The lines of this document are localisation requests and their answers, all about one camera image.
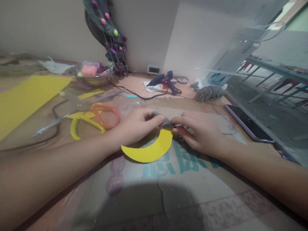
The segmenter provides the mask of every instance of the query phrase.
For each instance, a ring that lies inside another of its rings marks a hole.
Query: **yellow paper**
[[[91,112],[91,111],[86,112],[84,116],[87,117],[88,119],[91,119],[91,118],[95,117],[94,113]],[[79,112],[67,116],[67,118],[71,118],[71,119],[73,119],[75,117],[77,117],[77,118],[79,117]]]
[[[172,130],[161,129],[157,140],[146,148],[129,148],[121,145],[122,151],[130,158],[141,163],[150,163],[161,158],[172,144]]]
[[[104,92],[104,91],[101,90],[101,89],[96,89],[96,90],[91,91],[91,92],[89,92],[89,93],[80,95],[80,96],[78,96],[78,98],[79,98],[79,99],[86,99],[86,98],[89,98],[89,97],[91,97],[91,96],[94,96],[95,94],[100,94],[100,93],[102,93],[102,92]]]
[[[43,106],[72,78],[32,76],[17,87],[0,94],[0,141]]]

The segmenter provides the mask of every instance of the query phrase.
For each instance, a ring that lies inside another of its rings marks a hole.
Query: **smartphone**
[[[225,105],[225,108],[254,141],[263,143],[275,142],[240,107]]]

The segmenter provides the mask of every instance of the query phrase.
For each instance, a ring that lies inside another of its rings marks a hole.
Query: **phone screen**
[[[272,141],[273,139],[265,133],[240,107],[228,105],[237,117],[249,128],[252,133],[261,140]]]

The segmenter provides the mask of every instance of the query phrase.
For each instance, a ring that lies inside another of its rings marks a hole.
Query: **hot glue gun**
[[[173,72],[172,71],[168,71],[167,75],[161,74],[159,76],[157,76],[155,79],[153,79],[148,85],[148,86],[156,86],[157,84],[163,84],[165,86],[167,86],[168,88],[171,89],[172,91],[172,95],[176,95],[176,94],[181,94],[181,90],[179,90],[178,88],[176,88],[173,83],[171,82],[171,79],[173,79]]]

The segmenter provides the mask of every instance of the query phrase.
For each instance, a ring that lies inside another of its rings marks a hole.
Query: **floor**
[[[267,77],[270,71],[260,68],[254,75]],[[233,76],[228,81],[227,94],[232,101],[244,108],[252,118],[256,119],[258,124],[275,139],[285,150],[301,165],[308,167],[308,139],[295,141],[292,138],[308,133],[308,107],[301,106],[290,109],[298,99],[290,98],[281,103],[277,103],[280,96],[265,94],[256,101],[248,103],[259,92],[265,90],[273,84],[277,78],[281,77],[275,74],[270,79],[255,87],[263,78],[251,76],[244,83],[239,83],[244,77]],[[290,85],[287,85],[275,93],[282,93]],[[307,94],[301,94],[300,97],[308,97]]]

